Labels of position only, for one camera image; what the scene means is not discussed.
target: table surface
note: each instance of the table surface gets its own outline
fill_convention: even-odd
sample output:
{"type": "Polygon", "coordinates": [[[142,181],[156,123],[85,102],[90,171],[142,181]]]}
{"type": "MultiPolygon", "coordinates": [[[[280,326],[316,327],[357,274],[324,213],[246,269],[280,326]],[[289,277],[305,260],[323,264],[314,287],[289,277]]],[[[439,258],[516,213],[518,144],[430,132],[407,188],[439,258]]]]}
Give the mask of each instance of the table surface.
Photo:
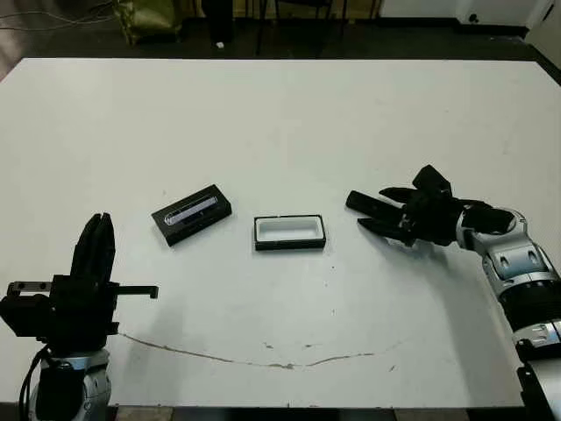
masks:
{"type": "MultiPolygon", "coordinates": [[[[560,115],[530,62],[24,60],[0,84],[0,290],[67,274],[108,211],[112,280],[160,286],[119,298],[113,403],[517,405],[479,257],[388,244],[344,201],[432,163],[560,267],[560,115]],[[211,183],[233,214],[169,248],[151,213],[211,183]],[[254,217],[316,213],[322,251],[254,251],[254,217]]],[[[15,401],[39,344],[0,343],[15,401]]]]}

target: crack on table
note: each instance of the crack on table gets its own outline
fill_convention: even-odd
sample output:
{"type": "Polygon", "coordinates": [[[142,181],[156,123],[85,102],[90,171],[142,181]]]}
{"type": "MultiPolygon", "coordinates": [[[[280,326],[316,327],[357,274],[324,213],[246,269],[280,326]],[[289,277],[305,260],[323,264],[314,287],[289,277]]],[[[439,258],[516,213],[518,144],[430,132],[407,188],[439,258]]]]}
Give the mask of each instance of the crack on table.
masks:
{"type": "MultiPolygon", "coordinates": [[[[263,363],[259,363],[259,362],[253,362],[253,361],[233,360],[231,358],[217,357],[215,355],[210,355],[210,354],[207,354],[207,353],[196,353],[196,352],[193,352],[193,351],[187,351],[185,349],[174,348],[172,346],[167,346],[167,345],[158,345],[158,344],[154,344],[153,342],[148,342],[147,340],[135,338],[131,335],[128,335],[128,334],[122,333],[122,332],[120,332],[118,335],[122,336],[123,338],[127,338],[127,339],[129,339],[133,342],[136,342],[138,344],[141,344],[141,345],[144,345],[144,346],[149,346],[151,348],[160,349],[162,351],[169,351],[170,353],[181,353],[181,354],[184,354],[184,355],[189,355],[191,357],[204,358],[206,360],[213,360],[213,361],[224,362],[224,363],[228,363],[228,364],[239,364],[239,365],[252,366],[252,367],[280,368],[280,369],[284,369],[284,370],[294,370],[295,368],[315,367],[315,366],[319,366],[321,364],[331,363],[333,361],[338,361],[338,360],[349,360],[351,358],[373,357],[374,355],[376,355],[376,353],[351,353],[351,354],[348,354],[348,355],[336,355],[336,356],[333,356],[333,357],[324,358],[322,360],[310,362],[309,364],[294,364],[292,362],[289,362],[288,364],[281,364],[279,362],[275,362],[275,363],[271,363],[271,364],[263,364],[263,363]]],[[[390,346],[389,348],[386,348],[384,351],[378,353],[378,355],[382,355],[383,353],[386,353],[387,351],[390,351],[390,350],[396,348],[399,345],[401,345],[401,341],[398,341],[395,344],[393,344],[392,346],[390,346]]]]}

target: wire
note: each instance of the wire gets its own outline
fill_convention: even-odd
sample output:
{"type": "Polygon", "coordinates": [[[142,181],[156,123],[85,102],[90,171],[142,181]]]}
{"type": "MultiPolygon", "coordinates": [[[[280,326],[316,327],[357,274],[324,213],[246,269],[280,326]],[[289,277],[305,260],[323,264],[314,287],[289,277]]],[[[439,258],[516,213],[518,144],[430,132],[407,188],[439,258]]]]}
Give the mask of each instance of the wire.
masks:
{"type": "Polygon", "coordinates": [[[58,25],[58,26],[50,26],[47,28],[24,28],[24,27],[17,27],[17,26],[0,26],[0,31],[54,31],[56,29],[63,29],[68,28],[70,26],[76,25],[89,25],[89,24],[101,24],[102,22],[109,22],[110,20],[115,19],[114,16],[106,19],[99,19],[99,20],[90,20],[86,22],[80,22],[77,24],[65,24],[65,25],[58,25]]]}
{"type": "Polygon", "coordinates": [[[41,359],[43,358],[50,358],[47,345],[41,348],[41,350],[38,353],[36,353],[35,356],[33,357],[32,364],[29,367],[29,371],[27,371],[27,375],[25,375],[24,382],[21,385],[21,390],[19,391],[19,401],[18,401],[20,421],[29,420],[29,389],[31,388],[32,374],[33,371],[35,370],[35,367],[38,366],[41,359]]]}
{"type": "Polygon", "coordinates": [[[2,31],[2,30],[30,31],[30,32],[33,32],[33,31],[53,31],[53,30],[56,30],[56,29],[68,28],[68,27],[74,26],[74,25],[100,24],[102,22],[108,22],[108,21],[115,18],[113,16],[107,17],[107,18],[101,18],[101,16],[100,16],[101,12],[105,8],[107,8],[107,6],[110,6],[110,5],[111,5],[111,1],[95,4],[95,5],[91,6],[89,9],[92,11],[94,9],[100,8],[99,11],[97,11],[93,15],[89,14],[89,15],[86,15],[83,18],[79,18],[77,20],[64,18],[62,16],[55,15],[55,14],[49,12],[49,11],[20,11],[18,13],[11,13],[11,14],[8,14],[8,15],[0,15],[0,19],[14,18],[14,17],[17,17],[17,16],[26,16],[26,15],[41,15],[41,16],[48,16],[48,17],[53,18],[53,19],[58,19],[58,20],[61,20],[63,22],[67,22],[65,25],[56,25],[56,26],[49,26],[49,27],[43,27],[43,28],[30,28],[30,27],[23,27],[23,26],[0,26],[0,31],[2,31]]]}

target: green bag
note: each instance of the green bag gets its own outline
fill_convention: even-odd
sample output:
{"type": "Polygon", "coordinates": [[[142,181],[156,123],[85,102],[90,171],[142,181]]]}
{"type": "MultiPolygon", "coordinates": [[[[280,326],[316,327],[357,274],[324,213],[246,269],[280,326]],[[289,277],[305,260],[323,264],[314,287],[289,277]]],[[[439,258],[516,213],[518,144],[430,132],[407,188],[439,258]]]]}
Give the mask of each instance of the green bag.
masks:
{"type": "Polygon", "coordinates": [[[177,0],[114,0],[126,42],[135,45],[144,37],[163,34],[179,37],[182,19],[178,3],[177,0]]]}

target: robotic hand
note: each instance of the robotic hand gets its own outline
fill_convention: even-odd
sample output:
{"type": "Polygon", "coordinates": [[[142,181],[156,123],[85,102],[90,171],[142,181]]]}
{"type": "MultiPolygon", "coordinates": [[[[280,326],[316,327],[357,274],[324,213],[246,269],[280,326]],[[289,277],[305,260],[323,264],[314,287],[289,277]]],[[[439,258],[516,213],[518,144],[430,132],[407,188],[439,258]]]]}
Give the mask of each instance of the robotic hand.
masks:
{"type": "Polygon", "coordinates": [[[117,296],[158,296],[158,287],[122,287],[110,282],[114,256],[110,215],[95,214],[75,247],[70,275],[55,275],[53,282],[9,285],[0,301],[0,316],[17,336],[35,337],[46,344],[24,378],[20,421],[105,419],[111,389],[106,375],[109,353],[103,348],[107,336],[117,333],[118,323],[112,321],[117,296]],[[30,401],[32,372],[39,363],[39,384],[30,401]]]}
{"type": "Polygon", "coordinates": [[[481,256],[523,363],[517,370],[522,400],[532,419],[561,421],[561,280],[528,236],[526,219],[515,210],[457,199],[432,166],[424,167],[413,185],[416,189],[380,192],[400,207],[357,191],[346,204],[370,217],[359,223],[375,234],[408,246],[417,239],[440,246],[457,241],[481,256]]]}

